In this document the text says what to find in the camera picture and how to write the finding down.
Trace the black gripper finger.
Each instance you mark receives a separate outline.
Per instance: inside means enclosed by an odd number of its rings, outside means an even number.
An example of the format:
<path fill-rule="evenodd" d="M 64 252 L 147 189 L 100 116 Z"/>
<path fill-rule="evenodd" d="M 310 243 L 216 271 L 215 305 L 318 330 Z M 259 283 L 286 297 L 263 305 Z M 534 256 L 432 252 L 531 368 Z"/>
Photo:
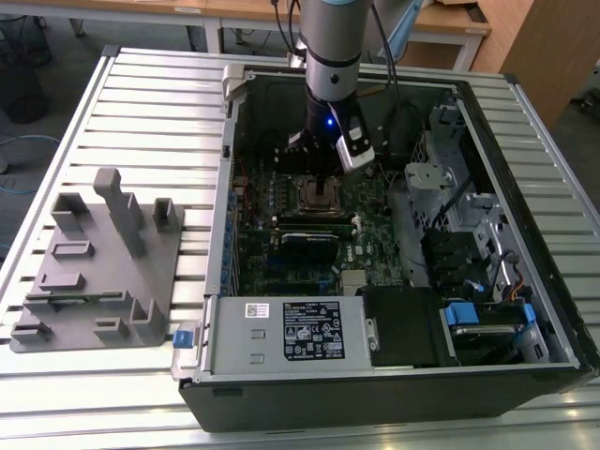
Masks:
<path fill-rule="evenodd" d="M 315 194 L 324 193 L 323 146 L 309 131 L 303 129 L 292 135 L 287 152 L 291 156 L 287 171 L 292 174 L 310 174 L 316 177 Z"/>
<path fill-rule="evenodd" d="M 323 156 L 320 166 L 320 194 L 339 189 L 343 174 L 344 171 L 338 156 Z"/>

